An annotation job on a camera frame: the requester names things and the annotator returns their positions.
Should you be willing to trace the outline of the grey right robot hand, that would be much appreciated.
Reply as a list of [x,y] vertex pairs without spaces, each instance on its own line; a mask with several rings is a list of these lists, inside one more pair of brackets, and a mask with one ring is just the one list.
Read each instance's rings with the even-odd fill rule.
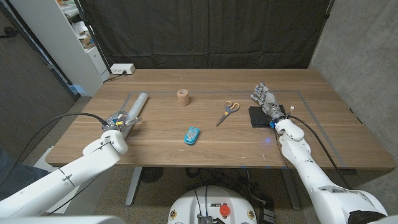
[[269,116],[273,122],[278,123],[280,120],[285,119],[285,114],[282,112],[276,97],[263,82],[254,87],[254,93],[251,98],[258,103],[264,114]]

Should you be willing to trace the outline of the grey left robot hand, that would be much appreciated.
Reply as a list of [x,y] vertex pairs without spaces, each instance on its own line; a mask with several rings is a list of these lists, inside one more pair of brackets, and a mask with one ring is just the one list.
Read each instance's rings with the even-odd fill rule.
[[118,130],[124,131],[132,128],[136,123],[142,121],[141,117],[128,118],[128,113],[124,110],[120,110],[108,117],[102,125],[103,131]]

